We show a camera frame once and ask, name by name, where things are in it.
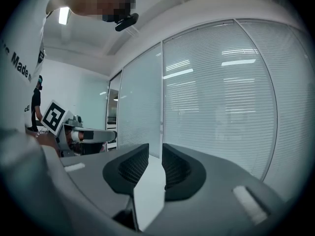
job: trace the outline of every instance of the white ceiling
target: white ceiling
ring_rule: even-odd
[[[136,29],[141,34],[141,28],[150,20],[184,1],[188,0],[136,0],[136,8],[132,11],[140,16]],[[116,32],[115,23],[71,14],[68,24],[61,25],[58,18],[57,10],[47,19],[44,28],[47,58],[110,76],[115,53],[131,35],[126,30]]]

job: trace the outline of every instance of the white wall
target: white wall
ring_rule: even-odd
[[[84,127],[105,129],[107,76],[49,59],[45,59],[41,75],[42,114],[54,99],[74,115],[80,115]]]
[[[111,77],[144,51],[181,31],[204,23],[232,18],[277,21],[301,28],[280,5],[269,0],[191,0],[160,14],[145,25],[117,53]]]

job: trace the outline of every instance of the fluorescent light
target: fluorescent light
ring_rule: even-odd
[[[68,16],[69,8],[68,7],[60,8],[59,24],[66,25],[68,22]]]
[[[166,67],[166,71],[167,71],[167,70],[172,70],[172,69],[175,69],[175,68],[184,66],[184,65],[188,65],[188,64],[190,64],[190,61],[187,59],[187,60],[184,60],[184,61],[182,61],[182,62],[178,62],[178,63],[176,63],[176,64],[167,66],[167,67]]]
[[[188,70],[185,70],[185,71],[181,71],[181,72],[178,72],[178,73],[172,73],[170,75],[166,75],[163,77],[164,80],[168,79],[168,78],[172,78],[172,77],[175,77],[175,76],[178,76],[178,75],[182,75],[182,74],[185,74],[185,73],[191,73],[193,72],[192,69],[188,69]]]
[[[239,65],[239,64],[251,64],[251,63],[254,63],[255,61],[256,61],[256,59],[245,59],[245,60],[228,61],[228,62],[223,62],[221,66]]]

